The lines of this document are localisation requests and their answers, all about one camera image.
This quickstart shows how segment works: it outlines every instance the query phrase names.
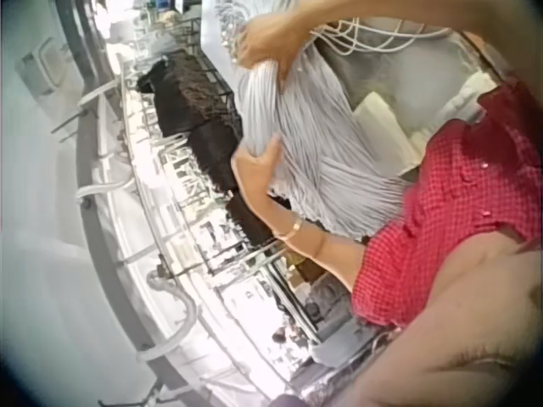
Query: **red gingham blouse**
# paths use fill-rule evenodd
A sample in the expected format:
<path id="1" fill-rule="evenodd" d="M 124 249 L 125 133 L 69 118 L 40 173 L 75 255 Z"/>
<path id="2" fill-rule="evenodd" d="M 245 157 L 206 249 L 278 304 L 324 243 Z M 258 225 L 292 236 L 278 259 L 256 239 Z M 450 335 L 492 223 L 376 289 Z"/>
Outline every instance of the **red gingham blouse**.
<path id="1" fill-rule="evenodd" d="M 532 140 L 543 138 L 543 111 L 516 81 L 479 103 L 486 114 L 478 124 L 453 120 L 432 137 L 403 215 L 369 242 L 352 293 L 355 314 L 406 326 L 463 240 L 504 225 L 526 240 L 540 237 L 541 160 Z"/>

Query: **gold bracelet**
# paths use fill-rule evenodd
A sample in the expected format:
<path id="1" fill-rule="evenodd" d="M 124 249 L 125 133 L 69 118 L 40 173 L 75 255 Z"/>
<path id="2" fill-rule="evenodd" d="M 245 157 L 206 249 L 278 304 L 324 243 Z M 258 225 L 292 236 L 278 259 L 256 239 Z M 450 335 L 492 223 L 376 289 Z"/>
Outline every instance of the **gold bracelet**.
<path id="1" fill-rule="evenodd" d="M 278 233 L 273 232 L 273 235 L 275 236 L 276 239 L 287 242 L 290 239 L 292 239 L 296 235 L 296 233 L 298 233 L 303 223 L 304 223 L 304 220 L 302 218 L 298 218 L 294 222 L 294 225 L 292 226 L 292 230 L 289 233 L 287 233 L 286 235 L 279 235 Z"/>

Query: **bundle of white wires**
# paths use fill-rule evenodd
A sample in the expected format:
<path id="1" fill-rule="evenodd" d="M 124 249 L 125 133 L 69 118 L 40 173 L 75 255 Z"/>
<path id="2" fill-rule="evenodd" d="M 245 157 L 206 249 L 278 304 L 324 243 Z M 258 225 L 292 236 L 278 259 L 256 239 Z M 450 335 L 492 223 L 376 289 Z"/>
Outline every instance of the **bundle of white wires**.
<path id="1" fill-rule="evenodd" d="M 290 0 L 221 0 L 217 13 L 223 45 L 234 55 L 235 37 L 247 21 L 290 4 Z M 346 30 L 343 25 L 323 28 L 314 36 L 334 43 L 334 38 L 344 39 L 350 31 L 341 33 L 360 29 L 355 23 L 342 23 L 351 27 Z M 353 43 L 349 49 L 358 48 L 360 44 Z M 398 213 L 406 184 L 383 175 L 386 171 L 356 122 L 337 76 L 312 42 L 294 61 L 282 95 L 276 62 L 240 69 L 235 94 L 244 125 L 242 142 L 260 155 L 273 133 L 283 136 L 283 162 L 271 186 L 273 193 L 289 199 L 293 210 L 305 218 L 354 239 L 372 235 Z"/>

